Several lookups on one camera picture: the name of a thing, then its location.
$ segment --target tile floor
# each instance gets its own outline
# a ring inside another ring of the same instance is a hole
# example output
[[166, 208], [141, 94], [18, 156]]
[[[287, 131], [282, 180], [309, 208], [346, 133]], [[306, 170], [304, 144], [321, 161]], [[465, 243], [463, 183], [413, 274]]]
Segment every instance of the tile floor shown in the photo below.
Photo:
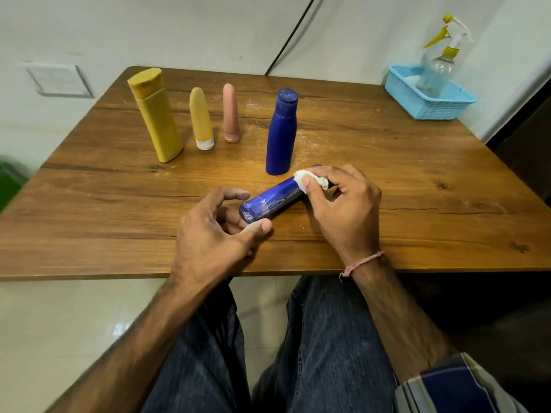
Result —
[[[286, 332], [299, 277], [231, 282], [252, 387]], [[163, 280], [0, 283], [0, 410], [45, 410], [147, 305]]]

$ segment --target pink tube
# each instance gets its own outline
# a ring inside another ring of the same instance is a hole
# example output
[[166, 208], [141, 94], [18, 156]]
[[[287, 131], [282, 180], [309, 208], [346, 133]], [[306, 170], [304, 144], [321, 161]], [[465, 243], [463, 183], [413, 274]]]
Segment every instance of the pink tube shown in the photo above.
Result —
[[224, 97], [224, 138], [228, 142], [239, 142], [241, 131], [239, 130], [238, 98], [232, 84], [224, 85], [222, 91]]

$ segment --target jeans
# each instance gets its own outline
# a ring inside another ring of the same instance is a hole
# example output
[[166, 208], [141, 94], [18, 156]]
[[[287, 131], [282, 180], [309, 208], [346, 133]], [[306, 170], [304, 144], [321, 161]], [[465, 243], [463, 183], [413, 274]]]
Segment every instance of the jeans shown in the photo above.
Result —
[[235, 300], [219, 285], [184, 325], [142, 412], [392, 412], [394, 374], [352, 279], [302, 277], [287, 314], [250, 396]]

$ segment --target red thread bracelet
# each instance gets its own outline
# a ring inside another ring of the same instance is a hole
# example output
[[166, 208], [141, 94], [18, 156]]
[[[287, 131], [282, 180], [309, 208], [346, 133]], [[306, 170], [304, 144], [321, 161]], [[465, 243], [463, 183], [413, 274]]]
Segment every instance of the red thread bracelet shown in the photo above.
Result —
[[348, 265], [344, 269], [344, 271], [342, 271], [339, 274], [339, 279], [341, 280], [341, 277], [350, 277], [350, 274], [352, 273], [352, 271], [354, 271], [357, 267], [359, 267], [362, 264], [365, 264], [366, 262], [371, 261], [372, 259], [380, 258], [384, 254], [385, 254], [384, 250], [379, 250], [377, 253], [373, 254], [372, 256], [368, 256], [367, 258], [363, 258], [363, 259], [359, 260], [358, 262], [353, 263], [352, 265]]

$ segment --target transparent plastic bottle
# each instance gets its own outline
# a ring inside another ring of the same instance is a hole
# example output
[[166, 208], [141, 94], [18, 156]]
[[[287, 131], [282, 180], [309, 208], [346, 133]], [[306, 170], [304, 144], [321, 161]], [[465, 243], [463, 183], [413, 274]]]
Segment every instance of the transparent plastic bottle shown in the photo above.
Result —
[[431, 98], [440, 97], [442, 90], [452, 77], [453, 65], [453, 58], [449, 56], [442, 55], [433, 59], [425, 67], [416, 88]]

